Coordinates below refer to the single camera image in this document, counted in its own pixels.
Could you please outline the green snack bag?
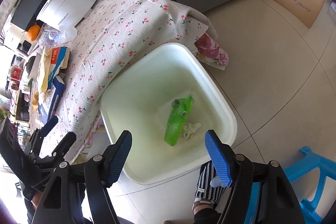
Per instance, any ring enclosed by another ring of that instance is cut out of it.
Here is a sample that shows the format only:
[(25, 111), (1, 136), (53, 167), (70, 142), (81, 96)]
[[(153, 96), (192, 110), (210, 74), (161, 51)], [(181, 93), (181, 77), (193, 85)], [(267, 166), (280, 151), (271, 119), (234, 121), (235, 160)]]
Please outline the green snack bag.
[(186, 98), (175, 99), (171, 103), (172, 109), (169, 114), (164, 137), (168, 145), (175, 146), (178, 143), (187, 117), (191, 112), (193, 102), (192, 95), (189, 95)]

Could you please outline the orange tangerine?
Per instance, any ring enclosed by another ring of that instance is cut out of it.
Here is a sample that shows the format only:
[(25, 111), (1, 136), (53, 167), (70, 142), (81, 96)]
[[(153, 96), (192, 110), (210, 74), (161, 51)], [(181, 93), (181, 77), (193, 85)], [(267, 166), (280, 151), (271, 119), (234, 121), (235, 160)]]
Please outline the orange tangerine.
[(39, 25), (35, 24), (29, 28), (29, 30), (26, 33), (27, 39), (30, 42), (33, 42), (37, 39), (39, 33), (41, 31), (41, 28)]

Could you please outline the blue plastic stool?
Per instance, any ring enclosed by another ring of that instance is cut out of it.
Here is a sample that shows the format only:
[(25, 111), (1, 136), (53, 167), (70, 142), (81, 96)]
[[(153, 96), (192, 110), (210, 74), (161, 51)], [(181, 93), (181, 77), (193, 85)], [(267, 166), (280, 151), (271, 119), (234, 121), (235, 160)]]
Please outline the blue plastic stool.
[(288, 176), (306, 223), (335, 223), (335, 149), (286, 145), (261, 150), (265, 162), (276, 160)]

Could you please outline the cherry print tablecloth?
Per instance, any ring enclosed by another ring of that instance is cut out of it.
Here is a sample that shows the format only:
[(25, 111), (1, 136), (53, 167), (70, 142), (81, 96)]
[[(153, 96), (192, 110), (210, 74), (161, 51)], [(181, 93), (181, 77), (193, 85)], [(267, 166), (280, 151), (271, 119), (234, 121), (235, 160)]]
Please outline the cherry print tablecloth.
[(200, 61), (224, 68), (228, 55), (217, 44), (210, 20), (171, 0), (97, 0), (67, 43), (71, 57), (65, 91), (56, 109), (58, 123), (45, 137), (40, 156), (52, 154), (66, 133), (76, 141), (65, 156), (73, 162), (92, 145), (100, 125), (99, 100), (120, 72), (165, 43), (186, 46)]

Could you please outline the blue white carton box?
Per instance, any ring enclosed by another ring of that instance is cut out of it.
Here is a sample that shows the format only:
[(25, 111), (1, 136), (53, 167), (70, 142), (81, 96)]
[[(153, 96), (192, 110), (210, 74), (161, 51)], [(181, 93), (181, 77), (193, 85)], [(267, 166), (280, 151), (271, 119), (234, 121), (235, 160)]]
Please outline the blue white carton box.
[(38, 112), (43, 125), (55, 115), (64, 90), (65, 83), (63, 79), (57, 75), (52, 81), (51, 90), (41, 94), (38, 103)]

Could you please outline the white patterned paper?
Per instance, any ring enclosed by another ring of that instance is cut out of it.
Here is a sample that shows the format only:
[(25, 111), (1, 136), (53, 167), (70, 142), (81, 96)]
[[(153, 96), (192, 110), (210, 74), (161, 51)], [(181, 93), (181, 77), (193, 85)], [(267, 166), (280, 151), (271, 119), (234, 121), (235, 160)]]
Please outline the white patterned paper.
[(181, 132), (182, 139), (190, 139), (201, 128), (200, 123), (186, 123)]

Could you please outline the orange white fish snack box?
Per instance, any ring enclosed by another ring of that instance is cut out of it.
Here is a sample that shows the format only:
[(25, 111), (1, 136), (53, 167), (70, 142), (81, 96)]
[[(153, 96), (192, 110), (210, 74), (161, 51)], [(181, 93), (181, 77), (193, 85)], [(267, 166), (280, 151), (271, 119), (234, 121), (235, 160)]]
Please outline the orange white fish snack box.
[(39, 63), (37, 84), (38, 91), (44, 93), (51, 89), (54, 78), (61, 69), (66, 69), (70, 57), (68, 47), (45, 49)]

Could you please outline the white trash bin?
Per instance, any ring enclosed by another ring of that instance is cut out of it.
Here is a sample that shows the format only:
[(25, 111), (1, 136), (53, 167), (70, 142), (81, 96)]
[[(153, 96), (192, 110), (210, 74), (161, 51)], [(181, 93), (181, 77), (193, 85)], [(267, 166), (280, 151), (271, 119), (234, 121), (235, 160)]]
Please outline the white trash bin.
[[(193, 97), (187, 122), (200, 124), (174, 146), (165, 130), (174, 100)], [(177, 177), (209, 160), (205, 133), (233, 144), (237, 121), (229, 104), (204, 67), (183, 45), (169, 43), (153, 50), (114, 79), (100, 98), (100, 111), (110, 140), (125, 130), (132, 145), (123, 167), (137, 184), (151, 185)]]

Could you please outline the small clear plastic cup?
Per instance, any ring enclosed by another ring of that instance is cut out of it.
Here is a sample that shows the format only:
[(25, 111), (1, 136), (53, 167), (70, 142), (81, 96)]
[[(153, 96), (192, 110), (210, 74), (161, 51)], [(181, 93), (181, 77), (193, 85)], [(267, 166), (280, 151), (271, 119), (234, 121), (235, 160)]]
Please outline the small clear plastic cup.
[(72, 26), (60, 26), (60, 32), (58, 35), (58, 43), (62, 44), (62, 43), (66, 43), (69, 41), (72, 41), (73, 39), (75, 39), (77, 36), (77, 30), (75, 27)]

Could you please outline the striped slipper foot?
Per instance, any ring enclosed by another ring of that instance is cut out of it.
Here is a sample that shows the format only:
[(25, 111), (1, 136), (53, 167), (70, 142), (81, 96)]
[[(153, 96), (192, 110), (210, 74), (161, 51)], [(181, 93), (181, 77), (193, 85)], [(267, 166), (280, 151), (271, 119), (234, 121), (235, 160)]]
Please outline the striped slipper foot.
[(216, 209), (225, 189), (226, 184), (220, 180), (212, 161), (203, 164), (195, 191), (193, 214), (202, 209)]

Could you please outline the yellow crumpled wrapper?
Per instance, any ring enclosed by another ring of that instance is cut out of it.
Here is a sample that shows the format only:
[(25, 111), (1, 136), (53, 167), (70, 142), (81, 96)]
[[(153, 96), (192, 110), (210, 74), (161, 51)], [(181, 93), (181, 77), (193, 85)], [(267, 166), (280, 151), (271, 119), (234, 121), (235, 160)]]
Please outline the yellow crumpled wrapper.
[(38, 106), (39, 106), (39, 93), (35, 92), (32, 97), (31, 97), (31, 107), (33, 108), (34, 111), (38, 111)]

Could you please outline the clear plastic water bottle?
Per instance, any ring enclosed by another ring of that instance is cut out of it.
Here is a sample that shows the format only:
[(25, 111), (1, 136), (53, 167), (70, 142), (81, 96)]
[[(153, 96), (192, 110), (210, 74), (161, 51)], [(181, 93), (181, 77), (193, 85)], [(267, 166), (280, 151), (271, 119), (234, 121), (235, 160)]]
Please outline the clear plastic water bottle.
[(60, 38), (60, 32), (56, 29), (45, 29), (38, 40), (41, 47), (53, 48), (58, 45)]

